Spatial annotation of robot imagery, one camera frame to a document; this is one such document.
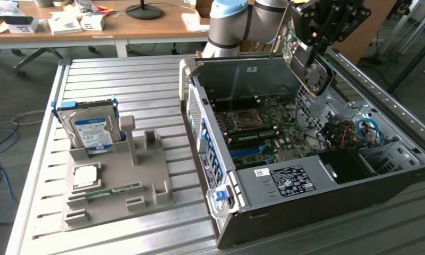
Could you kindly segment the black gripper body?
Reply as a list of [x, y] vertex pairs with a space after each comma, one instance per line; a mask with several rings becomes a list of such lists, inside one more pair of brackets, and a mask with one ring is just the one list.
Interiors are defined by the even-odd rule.
[[313, 17], [309, 25], [312, 27], [322, 27], [326, 25], [333, 26], [333, 21], [337, 18], [337, 11], [340, 8], [336, 7], [336, 4], [333, 3], [334, 1], [310, 1], [309, 2], [309, 7], [313, 8]]

